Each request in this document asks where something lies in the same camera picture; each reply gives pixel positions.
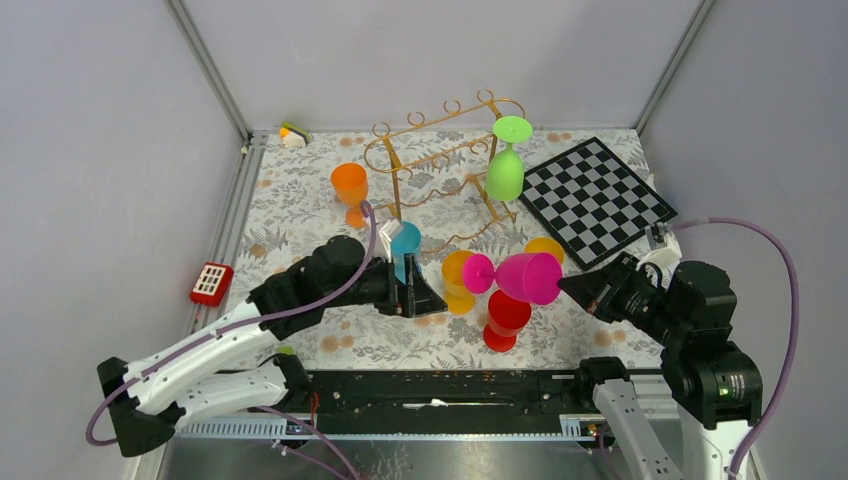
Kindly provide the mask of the magenta plastic wine glass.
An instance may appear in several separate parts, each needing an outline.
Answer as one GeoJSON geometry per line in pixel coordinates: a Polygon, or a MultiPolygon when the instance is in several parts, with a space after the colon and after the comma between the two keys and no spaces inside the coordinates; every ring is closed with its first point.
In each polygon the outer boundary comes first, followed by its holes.
{"type": "Polygon", "coordinates": [[[510,298],[534,305],[553,303],[559,293],[563,268],[550,253],[521,253],[495,266],[481,253],[472,254],[461,271],[464,286],[473,294],[482,294],[496,286],[510,298]]]}

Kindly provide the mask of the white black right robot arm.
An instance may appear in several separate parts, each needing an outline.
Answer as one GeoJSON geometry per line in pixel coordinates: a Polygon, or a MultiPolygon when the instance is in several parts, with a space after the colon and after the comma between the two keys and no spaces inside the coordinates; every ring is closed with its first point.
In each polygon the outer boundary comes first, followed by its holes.
{"type": "Polygon", "coordinates": [[[564,277],[559,288],[596,319],[627,321],[661,345],[661,373],[677,404],[683,465],[666,458],[636,401],[631,375],[616,357],[580,362],[572,395],[606,420],[635,479],[738,479],[733,463],[761,418],[762,378],[753,360],[730,341],[737,297],[727,273],[683,261],[667,286],[657,286],[630,254],[588,273],[564,277]]]}

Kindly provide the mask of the gold wire wine glass rack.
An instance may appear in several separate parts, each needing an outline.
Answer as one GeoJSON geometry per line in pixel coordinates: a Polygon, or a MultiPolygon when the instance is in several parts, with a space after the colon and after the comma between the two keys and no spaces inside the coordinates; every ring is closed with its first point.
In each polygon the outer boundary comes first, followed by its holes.
{"type": "Polygon", "coordinates": [[[376,123],[373,139],[364,146],[364,166],[390,184],[387,199],[375,211],[415,224],[422,233],[424,255],[460,248],[493,227],[517,220],[513,203],[495,200],[485,191],[489,164],[506,149],[506,142],[491,127],[457,127],[460,120],[477,114],[491,122],[505,116],[527,117],[521,103],[484,89],[469,106],[457,99],[444,101],[438,118],[411,112],[402,130],[376,123]]]}

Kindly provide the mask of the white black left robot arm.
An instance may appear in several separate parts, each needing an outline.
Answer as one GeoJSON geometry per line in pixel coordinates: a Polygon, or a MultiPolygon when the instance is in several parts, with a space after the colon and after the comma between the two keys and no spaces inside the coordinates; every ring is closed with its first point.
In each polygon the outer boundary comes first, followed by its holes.
{"type": "Polygon", "coordinates": [[[244,354],[318,325],[326,310],[369,305],[384,316],[424,317],[446,311],[412,254],[399,262],[338,235],[249,292],[230,312],[146,359],[111,357],[97,367],[122,456],[146,454],[187,425],[226,413],[281,405],[304,407],[309,375],[294,355],[274,354],[252,370],[223,372],[244,354]]]}

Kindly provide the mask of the green plastic wine glass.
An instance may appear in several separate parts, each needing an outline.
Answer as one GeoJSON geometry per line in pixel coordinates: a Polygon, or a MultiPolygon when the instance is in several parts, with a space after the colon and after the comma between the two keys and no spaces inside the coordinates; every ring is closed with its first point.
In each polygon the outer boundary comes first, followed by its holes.
{"type": "Polygon", "coordinates": [[[525,167],[514,145],[527,141],[533,127],[521,116],[503,116],[493,124],[493,134],[505,148],[489,163],[485,192],[494,200],[508,202],[519,197],[523,190],[525,167]]]}

